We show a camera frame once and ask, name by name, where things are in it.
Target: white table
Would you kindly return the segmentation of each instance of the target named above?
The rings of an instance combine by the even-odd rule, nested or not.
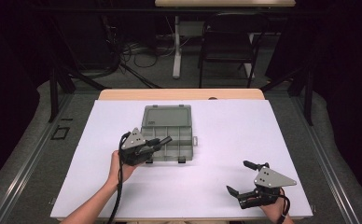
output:
[[[154,92],[159,97],[163,91],[169,90]],[[184,92],[188,99],[193,92],[199,99],[199,92],[203,92],[174,91],[177,94],[170,95],[170,98],[177,98],[179,93]],[[133,91],[119,92],[122,95]],[[135,95],[149,91],[137,92]],[[221,96],[226,95],[224,90],[218,92],[218,95],[207,94],[223,99]],[[199,138],[199,145],[194,147],[193,161],[185,164],[154,161],[139,167],[123,186],[116,221],[264,218],[259,208],[242,210],[226,189],[227,185],[240,192],[254,189],[253,180],[258,172],[244,167],[244,160],[268,162],[273,170],[296,180],[297,186],[285,187],[291,200],[290,216],[301,218],[313,215],[268,101],[101,99],[95,102],[90,113],[51,217],[66,217],[103,185],[111,153],[118,148],[119,138],[134,127],[141,127],[146,105],[180,104],[191,105],[193,135]],[[115,199],[116,195],[99,218],[109,218]]]
[[[156,7],[293,7],[295,0],[155,0]],[[196,34],[196,27],[202,26],[202,22],[188,22],[193,34]],[[175,36],[175,56],[173,78],[181,76],[181,48],[180,48],[180,20],[175,16],[174,36]],[[251,70],[251,64],[244,65],[245,71]]]

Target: black chair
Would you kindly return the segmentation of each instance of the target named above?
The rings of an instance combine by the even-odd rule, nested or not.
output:
[[[203,26],[202,49],[199,56],[202,87],[203,62],[208,63],[251,63],[247,88],[251,85],[252,74],[258,56],[259,42],[268,28],[268,19],[261,14],[227,12],[211,16]],[[258,35],[250,41],[249,35]]]

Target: white paper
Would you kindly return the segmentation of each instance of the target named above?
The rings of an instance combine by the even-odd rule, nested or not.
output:
[[[264,217],[259,208],[241,209],[226,186],[241,193],[255,188],[263,164],[297,181],[285,187],[292,217],[312,211],[268,101],[96,101],[51,217],[68,216],[105,182],[111,153],[120,137],[141,128],[146,105],[191,105],[192,131],[199,145],[193,161],[154,161],[137,168],[124,183],[118,220],[230,219]],[[116,194],[100,217],[110,217]]]

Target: gray floor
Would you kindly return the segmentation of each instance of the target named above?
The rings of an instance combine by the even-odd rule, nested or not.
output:
[[[253,88],[261,87],[268,81],[263,74],[276,40],[276,36],[264,39]],[[197,88],[198,51],[199,45],[193,39],[185,44],[182,75],[178,80],[172,78],[173,56],[159,57],[155,65],[149,68],[136,66],[132,56],[127,65],[163,88]],[[147,54],[139,54],[135,59],[140,65],[155,61]],[[213,64],[207,66],[204,73],[208,77],[220,73],[237,73],[236,76],[241,76],[243,70]],[[96,80],[116,89],[145,88],[138,79],[120,69]],[[226,83],[225,87],[237,87],[233,84]],[[300,115],[302,96],[289,98],[285,92],[288,84],[266,92],[265,97],[271,102],[309,203],[315,207],[313,217],[299,220],[298,223],[362,223],[362,188],[336,149],[326,102],[319,95],[314,95],[314,126],[309,127]],[[62,95],[63,110],[52,124],[47,123],[50,113],[49,84],[45,83],[38,89],[41,101],[35,117],[0,172],[0,223],[57,223],[49,218],[52,208],[49,202],[59,193],[92,104],[98,96],[98,92],[85,83],[76,80],[76,85],[76,94]],[[207,80],[204,87],[220,86],[218,81]],[[58,125],[70,128],[67,138],[50,140]]]

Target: black cable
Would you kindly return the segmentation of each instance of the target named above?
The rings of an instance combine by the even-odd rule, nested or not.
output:
[[[125,47],[127,47],[127,49],[126,49],[126,50],[124,49],[124,50],[122,51],[123,61],[124,61],[124,62],[128,62],[128,61],[131,59],[131,57],[132,57],[132,47],[131,47],[131,45],[128,44],[128,43],[125,43],[124,45],[125,45]]]
[[[152,64],[149,64],[149,65],[140,65],[140,64],[137,63],[137,60],[136,60],[137,55],[140,55],[140,54],[142,54],[142,53],[136,53],[136,54],[134,55],[134,58],[133,58],[133,63],[134,63],[135,66],[137,66],[137,67],[148,68],[148,67],[154,66],[154,65],[158,62],[158,54],[157,54],[156,52],[154,52],[154,53],[153,53],[153,56],[155,57],[155,61],[154,61]]]
[[[289,199],[285,195],[279,195],[278,197],[284,198],[285,199],[284,204],[286,205],[286,208],[285,209],[283,208],[283,214],[277,220],[277,224],[282,224],[285,220],[286,214],[288,214],[289,207],[291,206],[291,204]]]
[[[270,194],[270,193],[262,193],[264,195],[268,195],[268,196],[272,196],[272,197],[279,197],[279,198],[285,199],[285,202],[283,204],[283,214],[277,220],[277,224],[282,224],[284,222],[286,214],[288,214],[289,208],[291,207],[291,202],[285,196],[285,191],[283,189],[281,189],[281,190],[283,191],[284,195],[282,195],[282,194],[276,195],[276,194]]]
[[[117,69],[118,69],[118,65],[109,67],[108,69],[106,69],[102,73],[95,74],[95,75],[85,75],[85,77],[88,77],[90,79],[95,79],[95,78],[99,78],[99,77],[107,77],[107,76],[113,74],[115,71],[117,71]]]
[[[174,43],[175,43],[175,37],[172,38],[172,41],[167,41],[167,47],[161,47],[160,49],[164,49],[162,52],[157,52],[158,56],[163,57],[163,56],[169,56],[173,51],[174,51]]]
[[[121,159],[123,157],[123,151],[121,150],[121,147],[123,143],[126,141],[126,138],[131,133],[125,133],[122,135],[119,141],[119,148],[118,148],[118,156],[119,156],[119,171],[118,171],[118,189],[117,189],[117,200],[115,201],[114,209],[112,210],[111,216],[107,221],[107,224],[111,224],[114,220],[114,216],[118,211],[119,203],[120,203],[120,196],[122,195],[122,187],[123,187],[123,160]]]
[[[128,72],[132,73],[135,77],[137,77],[141,82],[143,82],[143,84],[145,84],[147,87],[149,87],[150,89],[153,88],[158,88],[161,89],[160,86],[158,86],[157,84],[149,81],[148,79],[142,77],[140,74],[136,73],[135,71],[133,71],[128,65],[121,63],[120,64],[121,67],[125,68]]]

